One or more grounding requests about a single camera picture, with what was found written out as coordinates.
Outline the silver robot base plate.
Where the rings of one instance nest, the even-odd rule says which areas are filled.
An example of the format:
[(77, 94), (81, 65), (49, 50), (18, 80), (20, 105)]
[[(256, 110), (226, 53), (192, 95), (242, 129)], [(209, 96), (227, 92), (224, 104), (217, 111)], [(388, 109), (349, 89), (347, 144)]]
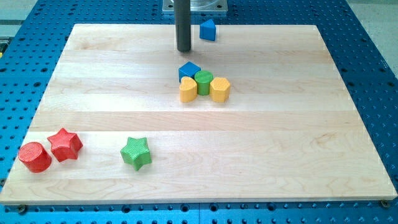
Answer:
[[(164, 14), (174, 13), (174, 0), (161, 0)], [(190, 0), (191, 12), (227, 13), (227, 0)]]

